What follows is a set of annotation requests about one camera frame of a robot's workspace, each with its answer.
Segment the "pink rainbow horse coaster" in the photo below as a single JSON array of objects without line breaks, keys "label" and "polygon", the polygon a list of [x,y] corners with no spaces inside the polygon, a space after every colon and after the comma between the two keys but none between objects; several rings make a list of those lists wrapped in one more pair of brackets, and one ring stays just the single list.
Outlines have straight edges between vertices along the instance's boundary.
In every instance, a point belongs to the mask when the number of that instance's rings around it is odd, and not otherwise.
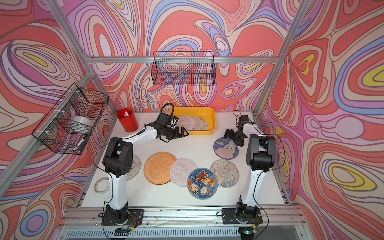
[{"label": "pink rainbow horse coaster", "polygon": [[196,125],[196,122],[193,117],[190,116],[180,116],[176,124],[180,129],[184,127],[187,131],[192,131]]}]

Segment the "purple space bunny coaster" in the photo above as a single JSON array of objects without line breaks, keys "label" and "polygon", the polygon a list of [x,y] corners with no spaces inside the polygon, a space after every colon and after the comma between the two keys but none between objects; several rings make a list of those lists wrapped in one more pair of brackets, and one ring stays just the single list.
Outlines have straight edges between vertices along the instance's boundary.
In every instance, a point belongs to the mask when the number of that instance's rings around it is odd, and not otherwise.
[{"label": "purple space bunny coaster", "polygon": [[213,145],[215,154],[224,160],[232,160],[239,154],[239,149],[230,138],[218,138]]}]

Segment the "pink bunny coaster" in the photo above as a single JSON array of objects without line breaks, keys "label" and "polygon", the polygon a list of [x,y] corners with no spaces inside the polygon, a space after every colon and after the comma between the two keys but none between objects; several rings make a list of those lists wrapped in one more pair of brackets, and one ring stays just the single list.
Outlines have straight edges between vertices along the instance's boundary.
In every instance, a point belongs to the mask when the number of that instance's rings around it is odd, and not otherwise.
[{"label": "pink bunny coaster", "polygon": [[203,131],[204,119],[200,117],[193,117],[193,119],[195,121],[193,131]]}]

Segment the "green floral bear coaster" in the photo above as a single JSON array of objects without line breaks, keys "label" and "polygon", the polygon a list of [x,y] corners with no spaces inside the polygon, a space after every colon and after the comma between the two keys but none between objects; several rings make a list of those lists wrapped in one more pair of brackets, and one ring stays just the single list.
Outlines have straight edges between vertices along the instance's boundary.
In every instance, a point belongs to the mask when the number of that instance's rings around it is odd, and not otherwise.
[{"label": "green floral bear coaster", "polygon": [[206,131],[208,129],[208,123],[204,120],[203,130]]}]

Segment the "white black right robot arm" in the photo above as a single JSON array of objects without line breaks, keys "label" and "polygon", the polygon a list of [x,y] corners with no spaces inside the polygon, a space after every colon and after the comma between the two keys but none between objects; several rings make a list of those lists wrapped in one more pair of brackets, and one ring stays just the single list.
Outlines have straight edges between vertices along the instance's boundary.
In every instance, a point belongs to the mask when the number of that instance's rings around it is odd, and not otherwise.
[{"label": "white black right robot arm", "polygon": [[248,142],[246,164],[249,173],[241,200],[244,205],[257,207],[262,181],[275,165],[276,138],[263,133],[247,115],[240,114],[236,118],[237,129],[227,129],[224,138],[232,140],[237,147],[243,147],[245,141]]}]

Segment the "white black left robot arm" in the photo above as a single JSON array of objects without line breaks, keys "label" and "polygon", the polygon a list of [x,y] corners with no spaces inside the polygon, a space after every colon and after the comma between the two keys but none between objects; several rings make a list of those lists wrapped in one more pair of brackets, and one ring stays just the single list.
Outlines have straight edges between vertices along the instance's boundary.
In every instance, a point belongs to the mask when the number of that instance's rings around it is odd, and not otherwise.
[{"label": "white black left robot arm", "polygon": [[155,139],[168,143],[189,135],[185,127],[176,126],[178,121],[174,115],[160,113],[155,121],[145,124],[138,133],[110,140],[103,158],[103,166],[110,181],[111,200],[108,207],[120,211],[128,205],[126,181],[133,165],[134,150]]}]

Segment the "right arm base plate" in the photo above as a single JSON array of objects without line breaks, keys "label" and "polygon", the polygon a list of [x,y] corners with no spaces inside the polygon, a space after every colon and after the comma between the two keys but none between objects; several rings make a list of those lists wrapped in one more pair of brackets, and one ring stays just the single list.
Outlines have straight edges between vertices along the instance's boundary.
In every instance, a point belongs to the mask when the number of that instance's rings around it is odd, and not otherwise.
[{"label": "right arm base plate", "polygon": [[235,208],[221,209],[223,224],[255,224],[256,226],[262,224],[263,217],[261,211],[256,206],[246,207],[245,210],[236,210]]}]

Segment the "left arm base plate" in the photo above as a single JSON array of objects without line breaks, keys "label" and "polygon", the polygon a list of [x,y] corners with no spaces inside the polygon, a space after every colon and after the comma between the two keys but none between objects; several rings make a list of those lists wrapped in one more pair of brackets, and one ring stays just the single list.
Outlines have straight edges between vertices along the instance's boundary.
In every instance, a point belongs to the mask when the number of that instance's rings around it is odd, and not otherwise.
[{"label": "left arm base plate", "polygon": [[137,227],[142,224],[144,209],[105,210],[102,216],[103,226]]}]

